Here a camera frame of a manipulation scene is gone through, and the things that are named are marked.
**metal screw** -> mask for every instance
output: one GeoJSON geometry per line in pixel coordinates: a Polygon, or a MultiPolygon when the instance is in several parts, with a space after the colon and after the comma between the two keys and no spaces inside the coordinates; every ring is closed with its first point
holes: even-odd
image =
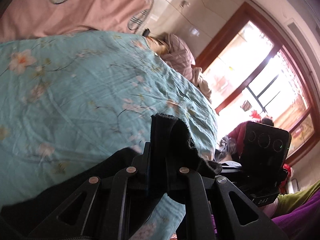
{"type": "Polygon", "coordinates": [[[91,183],[91,184],[95,184],[95,183],[97,183],[99,181],[99,178],[98,177],[91,177],[90,179],[89,179],[89,183],[91,183]]]}
{"type": "Polygon", "coordinates": [[[225,183],[227,183],[227,178],[223,177],[223,176],[217,177],[217,182],[219,182],[221,184],[225,184],[225,183]]]}
{"type": "Polygon", "coordinates": [[[134,173],[137,169],[135,167],[128,167],[127,172],[128,173],[134,173]]]}
{"type": "Polygon", "coordinates": [[[189,169],[188,168],[186,168],[186,167],[181,167],[180,169],[179,169],[179,171],[181,172],[181,173],[183,173],[183,174],[186,174],[186,173],[189,173],[189,169]]]}

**bed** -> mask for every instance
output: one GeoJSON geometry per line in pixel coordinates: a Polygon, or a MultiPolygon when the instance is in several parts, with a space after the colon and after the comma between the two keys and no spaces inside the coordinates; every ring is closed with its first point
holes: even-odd
{"type": "MultiPolygon", "coordinates": [[[[142,153],[151,115],[180,117],[212,159],[216,114],[144,37],[87,31],[0,44],[0,207],[35,197],[124,147],[142,153]]],[[[146,239],[169,239],[185,214],[164,196],[146,239]]]]}

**purple pillow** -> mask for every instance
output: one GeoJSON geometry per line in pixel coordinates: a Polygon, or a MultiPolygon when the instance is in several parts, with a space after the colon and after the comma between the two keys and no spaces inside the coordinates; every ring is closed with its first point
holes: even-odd
{"type": "Polygon", "coordinates": [[[164,38],[165,43],[169,46],[169,53],[177,52],[179,50],[185,49],[187,52],[187,57],[190,60],[191,65],[195,65],[195,58],[193,57],[188,45],[184,42],[183,39],[179,38],[177,35],[168,34],[164,38]]]}
{"type": "Polygon", "coordinates": [[[180,73],[189,81],[192,79],[190,57],[186,49],[178,50],[170,54],[161,55],[161,58],[169,67],[180,73]]]}

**window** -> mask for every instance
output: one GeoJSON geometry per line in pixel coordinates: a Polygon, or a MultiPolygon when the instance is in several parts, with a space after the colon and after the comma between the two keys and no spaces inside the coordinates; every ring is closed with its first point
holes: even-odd
{"type": "Polygon", "coordinates": [[[244,3],[196,59],[219,114],[218,138],[240,122],[270,116],[292,135],[287,162],[319,141],[319,111],[308,80],[287,41],[244,3]]]}

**purple clothing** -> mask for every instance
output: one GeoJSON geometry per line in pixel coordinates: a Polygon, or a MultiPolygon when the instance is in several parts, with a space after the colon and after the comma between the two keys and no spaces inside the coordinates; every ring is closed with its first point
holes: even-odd
{"type": "Polygon", "coordinates": [[[320,190],[317,191],[305,204],[296,208],[289,214],[273,218],[272,221],[278,225],[289,237],[294,238],[299,232],[311,222],[320,208],[320,190]]]}

